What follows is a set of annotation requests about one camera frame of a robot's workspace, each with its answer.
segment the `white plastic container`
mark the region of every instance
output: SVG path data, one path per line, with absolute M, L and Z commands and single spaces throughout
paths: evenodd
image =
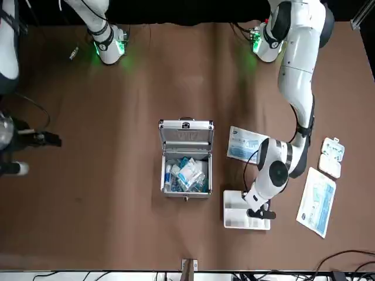
M 251 218 L 247 215 L 250 206 L 242 199 L 242 191 L 224 191 L 224 227 L 238 229 L 270 230 L 271 221 Z
M 338 179 L 341 176 L 341 161 L 345 147 L 338 138 L 325 138 L 322 145 L 322 154 L 319 157 L 319 170 Z

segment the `brown tablecloth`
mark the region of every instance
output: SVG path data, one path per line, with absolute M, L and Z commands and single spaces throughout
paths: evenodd
M 372 175 L 375 86 L 359 32 L 337 23 L 313 77 L 308 167 L 325 137 L 345 145 L 342 177 L 322 239 L 296 222 L 306 172 L 272 201 L 270 231 L 225 229 L 225 189 L 241 190 L 244 163 L 226 157 L 231 125 L 287 141 L 294 115 L 277 88 L 281 58 L 262 63 L 228 24 L 137 26 L 128 56 L 104 66 L 85 28 L 31 29 L 22 41 L 20 92 L 43 104 L 63 147 L 28 149 L 26 177 L 0 179 L 0 267 L 21 269 L 312 270 L 332 253 L 375 250 Z M 80 42 L 73 61 L 70 52 Z M 42 112 L 7 98 L 31 125 Z M 159 119 L 214 120 L 213 194 L 165 198 Z M 248 181 L 256 176 L 250 167 Z M 348 254 L 323 269 L 353 270 Z

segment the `white tray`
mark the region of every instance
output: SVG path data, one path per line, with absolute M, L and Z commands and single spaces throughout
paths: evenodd
M 250 218 L 246 211 L 250 206 L 242 199 L 238 190 L 224 191 L 224 227 L 238 229 L 270 230 L 271 221 L 260 218 Z

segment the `white plastic tray lid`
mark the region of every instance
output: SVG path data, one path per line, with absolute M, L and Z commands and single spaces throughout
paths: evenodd
M 322 153 L 330 159 L 341 162 L 344 157 L 345 147 L 339 143 L 338 138 L 325 138 L 322 145 Z
M 195 121 L 192 118 L 160 120 L 159 132 L 163 150 L 212 150 L 213 121 Z

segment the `black cable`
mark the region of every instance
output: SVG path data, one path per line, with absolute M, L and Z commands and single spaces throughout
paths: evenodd
M 366 278 L 370 275 L 375 275 L 375 272 L 366 272 L 365 274 L 362 274 L 361 276 L 359 276 L 357 281 L 360 281 L 362 278 Z
M 65 25 L 69 26 L 69 25 L 70 25 L 70 22 L 69 22 L 68 18 L 65 16 L 63 10 L 60 10 L 60 14 L 61 14 L 61 17 L 62 17 L 63 20 L 64 20 Z
M 45 274 L 45 275 L 35 275 L 34 278 L 33 278 L 33 281 L 35 281 L 35 279 L 36 279 L 37 277 L 48 277 L 48 276 L 51 276 L 51 275 L 55 275 L 55 274 L 57 274 L 57 273 L 59 273 L 59 271 L 54 271 L 54 272 L 52 272 L 52 273 Z
M 257 280 L 261 280 L 262 278 L 264 278 L 264 277 L 266 277 L 267 275 L 272 274 L 272 273 L 277 273 L 277 274 L 280 274 L 280 275 L 291 275 L 291 276 L 296 277 L 296 281 L 297 281 L 299 278 L 302 279 L 301 276 L 304 277 L 303 280 L 307 280 L 307 278 L 309 278 L 309 277 L 307 277 L 306 275 L 303 275 L 303 274 L 295 275 L 295 274 L 293 274 L 292 272 L 285 272 L 285 271 L 280 271 L 280 270 L 273 269 L 273 270 L 270 270 L 269 272 L 263 274 L 263 275 L 260 276 L 259 278 L 257 278 Z
M 346 251 L 341 251 L 341 252 L 338 252 L 338 253 L 334 253 L 333 255 L 328 256 L 327 258 L 323 259 L 323 260 L 319 263 L 318 267 L 316 268 L 315 273 L 314 273 L 311 277 L 305 279 L 305 281 L 313 281 L 313 280 L 317 277 L 317 275 L 318 275 L 318 273 L 319 273 L 319 270 L 320 270 L 320 268 L 322 267 L 323 263 L 325 263 L 325 262 L 328 261 L 329 259 L 332 259 L 332 258 L 334 258 L 334 257 L 336 257 L 336 256 L 342 255 L 343 253 L 362 253 L 362 254 L 364 254 L 364 255 L 375 256 L 375 253 L 368 252 L 368 251 L 361 251 L 361 250 L 346 250 Z
M 245 185 L 245 191 L 246 191 L 246 192 L 249 192 L 249 189 L 248 189 L 247 184 L 246 184 L 246 179 L 245 179 L 246 168 L 247 168 L 247 165 L 248 165 L 248 163 L 250 162 L 251 158 L 253 158 L 253 156 L 254 156 L 257 152 L 258 152 L 258 150 L 255 151 L 255 152 L 250 156 L 250 158 L 248 159 L 248 161 L 247 161 L 246 164 L 245 164 L 244 173 L 243 173 L 243 179 L 244 179 L 244 185 Z
M 34 9 L 32 8 L 31 4 L 29 1 L 26 1 L 26 4 L 27 6 L 29 7 L 29 10 L 30 10 L 30 13 L 35 21 L 35 25 L 38 27 L 38 32 L 42 34 L 43 38 L 45 39 L 45 41 L 47 41 L 47 36 L 44 32 L 44 30 L 42 29 L 41 25 L 40 25 L 40 22 L 38 20 L 38 17 L 36 16 L 35 12 L 34 12 Z
M 105 274 L 100 275 L 97 279 L 95 279 L 95 281 L 98 281 L 98 280 L 101 279 L 103 276 L 105 276 L 105 275 L 107 275 L 107 274 L 109 274 L 109 273 L 111 273 L 111 272 L 110 272 L 110 271 L 105 272 Z
M 358 266 L 358 268 L 354 271 L 354 273 L 357 273 L 358 270 L 360 270 L 362 267 L 364 267 L 364 266 L 366 266 L 366 265 L 371 265 L 371 264 L 373 264 L 373 263 L 375 263 L 375 261 L 372 261 L 372 262 L 366 262 L 366 263 L 364 263 L 364 264 Z
M 102 20 L 105 20 L 106 22 L 108 22 L 108 23 L 110 23 L 109 21 L 108 21 L 108 19 L 106 19 L 106 18 L 104 18 L 104 17 L 102 17 L 101 15 L 98 15 L 90 6 L 88 6 L 87 4 L 86 4 L 86 2 L 84 2 L 83 0 L 81 0 L 81 2 L 87 7 L 87 9 L 89 9 L 95 16 L 97 16 L 98 18 L 100 18 L 100 19 L 102 19 Z
M 352 280 L 353 280 L 353 278 L 354 278 L 354 275 L 362 268 L 362 267 L 364 267 L 364 266 L 366 266 L 366 265 L 371 265 L 371 264 L 374 264 L 375 263 L 375 261 L 372 261 L 372 262 L 366 262 L 366 263 L 364 263 L 364 264 L 362 264 L 362 265 L 360 265 L 360 266 L 358 266 L 358 268 L 356 269 L 356 270 L 354 270 L 354 272 L 352 273 Z
M 234 35 L 238 38 L 239 41 L 243 42 L 242 38 L 237 34 L 237 32 L 234 30 L 233 24 L 229 23 L 230 27 L 233 30 Z
M 86 274 L 86 276 L 84 277 L 84 279 L 82 280 L 82 281 L 86 281 L 86 279 L 87 279 L 87 276 L 90 274 L 90 271 L 89 272 L 87 272 L 87 274 Z
M 244 29 L 245 31 L 243 31 L 243 30 L 242 30 L 243 28 L 241 29 L 241 27 L 240 27 L 239 25 L 236 25 L 236 23 L 232 23 L 231 25 L 232 25 L 232 26 L 235 25 L 235 26 L 239 29 L 239 31 L 240 31 L 242 37 L 245 38 L 246 41 L 252 43 L 252 41 L 250 40 L 250 38 L 247 37 L 247 36 L 245 35 L 245 33 L 244 33 L 244 32 L 248 32 L 248 30 Z
M 43 130 L 45 130 L 49 126 L 49 124 L 51 123 L 51 116 L 49 115 L 49 113 L 40 104 L 38 104 L 37 102 L 35 102 L 31 98 L 28 98 L 28 97 L 26 97 L 24 95 L 21 95 L 21 94 L 17 93 L 17 92 L 15 93 L 15 95 L 17 95 L 17 96 L 19 96 L 19 97 L 21 97 L 21 98 L 23 98 L 23 99 L 31 102 L 34 106 L 38 107 L 41 111 L 43 111 L 46 114 L 46 116 L 47 116 L 46 123 L 41 128 L 36 129 L 36 131 L 43 131 Z
M 248 30 L 246 28 L 243 28 L 242 26 L 240 26 L 238 24 L 238 22 L 234 22 L 233 24 L 236 26 L 236 28 L 240 29 L 241 31 L 246 32 L 246 33 L 250 33 L 250 30 Z
M 85 5 L 87 7 L 87 9 L 89 9 L 95 16 L 97 16 L 98 18 L 102 19 L 102 20 L 105 20 L 106 22 L 110 23 L 111 25 L 116 25 L 114 22 L 110 22 L 108 19 L 102 17 L 101 15 L 99 15 L 97 12 L 95 12 L 90 6 L 87 5 L 86 2 L 84 2 L 83 0 L 81 0 L 81 2 L 83 3 L 83 5 Z M 127 34 L 127 40 L 129 41 L 129 37 L 130 37 L 130 28 L 131 28 L 131 25 L 129 25 L 129 29 L 128 29 L 128 34 Z
M 232 274 L 234 277 L 236 277 L 236 280 L 237 280 L 237 279 L 240 279 L 241 281 L 246 281 L 246 279 L 243 279 L 243 276 L 241 275 L 241 272 L 238 273 L 238 275 L 239 275 L 240 277 L 238 277 L 238 276 L 236 275 L 236 272 L 231 272 L 231 274 Z
M 292 105 L 291 105 L 291 108 L 293 110 L 294 117 L 295 117 L 295 122 L 296 122 L 296 125 L 297 125 L 297 123 L 298 123 L 297 113 L 295 112 L 295 109 L 294 109 L 294 107 Z M 293 138 L 289 141 L 289 143 L 294 140 L 296 134 L 297 134 L 297 130 L 294 131 Z

